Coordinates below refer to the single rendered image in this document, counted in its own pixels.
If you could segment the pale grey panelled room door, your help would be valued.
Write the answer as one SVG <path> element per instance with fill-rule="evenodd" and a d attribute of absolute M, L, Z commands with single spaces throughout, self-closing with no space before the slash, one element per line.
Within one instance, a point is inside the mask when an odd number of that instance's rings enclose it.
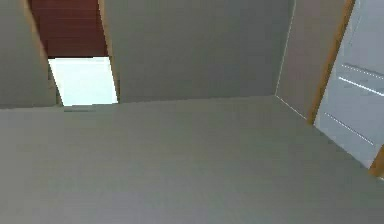
<path fill-rule="evenodd" d="M 356 0 L 315 127 L 370 167 L 384 145 L 384 0 Z"/>

